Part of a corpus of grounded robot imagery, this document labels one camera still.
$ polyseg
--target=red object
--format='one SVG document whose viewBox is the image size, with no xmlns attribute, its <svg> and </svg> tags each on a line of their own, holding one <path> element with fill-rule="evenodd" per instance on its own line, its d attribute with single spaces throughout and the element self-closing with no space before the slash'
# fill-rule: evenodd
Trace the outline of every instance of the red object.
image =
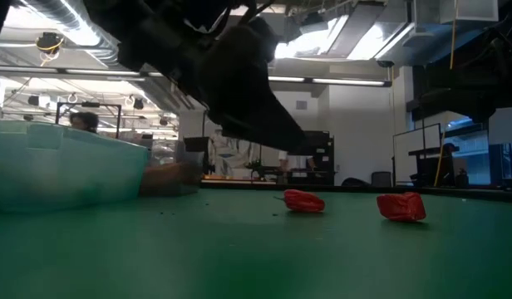
<svg viewBox="0 0 512 299">
<path fill-rule="evenodd" d="M 286 206 L 295 212 L 316 213 L 324 210 L 324 200 L 315 194 L 298 190 L 286 190 L 283 201 Z"/>
<path fill-rule="evenodd" d="M 389 220 L 414 222 L 426 217 L 422 198 L 417 193 L 380 195 L 377 202 L 380 214 Z"/>
</svg>

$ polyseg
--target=ceiling duct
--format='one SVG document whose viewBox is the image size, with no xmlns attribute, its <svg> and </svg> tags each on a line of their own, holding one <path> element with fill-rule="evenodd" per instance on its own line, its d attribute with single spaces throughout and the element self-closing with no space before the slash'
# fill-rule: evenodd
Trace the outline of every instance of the ceiling duct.
<svg viewBox="0 0 512 299">
<path fill-rule="evenodd" d="M 40 17 L 55 22 L 62 34 L 79 46 L 98 47 L 102 50 L 86 51 L 101 64 L 111 69 L 124 69 L 117 61 L 118 41 L 97 27 L 88 16 L 81 0 L 19 0 Z M 151 88 L 155 86 L 154 79 L 146 81 L 130 81 L 132 85 L 142 89 L 145 97 L 151 99 L 162 110 L 175 110 L 180 105 L 168 90 Z"/>
<path fill-rule="evenodd" d="M 348 57 L 363 36 L 372 28 L 386 5 L 383 2 L 359 2 L 328 54 Z"/>
</svg>

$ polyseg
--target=green table surface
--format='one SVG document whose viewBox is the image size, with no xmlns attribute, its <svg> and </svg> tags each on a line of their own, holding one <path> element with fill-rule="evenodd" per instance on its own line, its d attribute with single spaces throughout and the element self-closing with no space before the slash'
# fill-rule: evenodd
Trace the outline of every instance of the green table surface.
<svg viewBox="0 0 512 299">
<path fill-rule="evenodd" d="M 376 194 L 201 190 L 0 214 L 1 298 L 512 298 L 512 203 L 423 196 L 393 223 Z"/>
</svg>

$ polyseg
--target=plastic bin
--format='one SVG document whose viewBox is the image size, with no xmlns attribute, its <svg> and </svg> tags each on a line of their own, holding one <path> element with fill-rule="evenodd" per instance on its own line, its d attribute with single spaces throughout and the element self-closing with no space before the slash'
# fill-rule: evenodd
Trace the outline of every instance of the plastic bin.
<svg viewBox="0 0 512 299">
<path fill-rule="evenodd" d="M 72 128 L 0 121 L 0 210 L 135 199 L 147 149 Z"/>
</svg>

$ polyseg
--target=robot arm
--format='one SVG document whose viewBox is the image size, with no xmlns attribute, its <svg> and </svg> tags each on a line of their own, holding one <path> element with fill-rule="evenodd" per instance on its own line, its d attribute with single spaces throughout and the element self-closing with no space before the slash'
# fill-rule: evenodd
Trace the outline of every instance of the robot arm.
<svg viewBox="0 0 512 299">
<path fill-rule="evenodd" d="M 208 107 L 225 136 L 295 150 L 304 135 L 268 84 L 278 39 L 256 17 L 274 0 L 85 0 L 90 18 L 117 38 L 121 65 L 147 63 Z M 248 7 L 224 31 L 229 12 Z M 195 28 L 203 28 L 202 33 Z"/>
</svg>

